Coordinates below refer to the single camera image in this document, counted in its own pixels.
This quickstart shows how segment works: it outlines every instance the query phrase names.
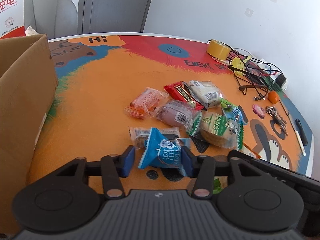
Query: blue snack package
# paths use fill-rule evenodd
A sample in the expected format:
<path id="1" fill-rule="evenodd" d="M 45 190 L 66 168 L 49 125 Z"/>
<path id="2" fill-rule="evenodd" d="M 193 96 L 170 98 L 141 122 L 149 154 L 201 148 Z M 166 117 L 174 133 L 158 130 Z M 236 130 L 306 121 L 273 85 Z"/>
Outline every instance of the blue snack package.
<path id="1" fill-rule="evenodd" d="M 142 155 L 138 168 L 144 169 L 147 166 L 180 168 L 181 146 L 178 141 L 176 140 L 172 143 L 157 128 L 151 128 L 146 150 Z"/>
<path id="2" fill-rule="evenodd" d="M 191 142 L 192 140 L 190 138 L 177 138 L 177 139 L 174 139 L 174 140 L 169 140 L 171 142 L 175 142 L 176 140 L 178 140 L 180 146 L 187 146 L 189 149 L 191 149 Z M 144 141 L 144 147 L 147 148 L 147 141 L 148 140 L 145 140 Z"/>
<path id="3" fill-rule="evenodd" d="M 220 102 L 222 111 L 227 119 L 231 119 L 233 121 L 236 121 L 237 123 L 242 123 L 243 125 L 248 124 L 244 121 L 242 112 L 240 111 L 238 106 L 223 98 L 220 99 Z"/>

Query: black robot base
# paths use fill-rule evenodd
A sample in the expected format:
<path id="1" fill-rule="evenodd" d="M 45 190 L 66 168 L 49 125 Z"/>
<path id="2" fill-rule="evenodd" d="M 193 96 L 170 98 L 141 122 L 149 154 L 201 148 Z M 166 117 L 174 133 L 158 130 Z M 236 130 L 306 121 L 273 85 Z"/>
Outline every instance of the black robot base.
<path id="1" fill-rule="evenodd" d="M 186 190 L 131 190 L 135 149 L 98 162 L 78 157 L 20 191 L 12 204 L 24 228 L 15 240 L 299 240 L 320 232 L 320 183 L 235 150 L 228 162 L 194 156 L 185 146 L 182 163 L 197 178 Z M 101 176 L 104 194 L 88 186 Z M 228 186 L 213 194 L 215 176 Z"/>

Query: black marker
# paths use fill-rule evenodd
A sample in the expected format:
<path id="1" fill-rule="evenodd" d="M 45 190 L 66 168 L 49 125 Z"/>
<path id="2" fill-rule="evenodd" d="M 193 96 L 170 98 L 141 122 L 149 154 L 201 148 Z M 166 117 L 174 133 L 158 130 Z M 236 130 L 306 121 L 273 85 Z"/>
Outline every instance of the black marker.
<path id="1" fill-rule="evenodd" d="M 307 146 L 308 140 L 307 140 L 306 134 L 304 133 L 304 130 L 302 128 L 301 122 L 298 118 L 296 119 L 296 124 L 297 124 L 297 127 L 299 128 L 299 134 L 301 137 L 302 144 L 303 144 L 303 146 Z"/>

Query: pen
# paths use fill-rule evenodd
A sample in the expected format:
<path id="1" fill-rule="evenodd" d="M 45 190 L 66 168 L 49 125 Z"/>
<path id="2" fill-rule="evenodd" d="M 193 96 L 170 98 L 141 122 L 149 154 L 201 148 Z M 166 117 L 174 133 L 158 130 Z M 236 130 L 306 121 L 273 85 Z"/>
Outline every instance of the pen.
<path id="1" fill-rule="evenodd" d="M 301 122 L 298 118 L 296 119 L 296 125 L 299 128 L 299 134 L 300 134 L 303 146 L 307 146 L 308 140 L 307 140 L 306 134 L 304 133 L 304 130 L 302 128 Z"/>
<path id="2" fill-rule="evenodd" d="M 296 137 L 297 137 L 299 146 L 300 146 L 300 148 L 301 148 L 302 154 L 303 154 L 303 156 L 306 156 L 307 154 L 306 154 L 306 151 L 305 151 L 305 149 L 304 149 L 303 143 L 302 143 L 302 141 L 301 141 L 300 134 L 299 134 L 299 132 L 295 129 L 295 127 L 294 127 L 294 125 L 293 125 L 291 114 L 289 114 L 288 117 L 289 117 L 290 123 L 291 123 L 291 125 L 292 125 L 292 128 L 294 129 L 294 133 L 296 134 Z"/>

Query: yellow tape roll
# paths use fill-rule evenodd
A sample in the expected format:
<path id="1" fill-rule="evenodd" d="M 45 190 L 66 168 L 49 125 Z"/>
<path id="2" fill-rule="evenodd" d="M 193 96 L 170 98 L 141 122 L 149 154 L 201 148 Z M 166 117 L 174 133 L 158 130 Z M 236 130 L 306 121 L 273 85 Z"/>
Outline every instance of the yellow tape roll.
<path id="1" fill-rule="evenodd" d="M 207 53 L 220 60 L 226 60 L 230 51 L 231 49 L 228 46 L 215 40 L 211 40 L 207 48 Z"/>

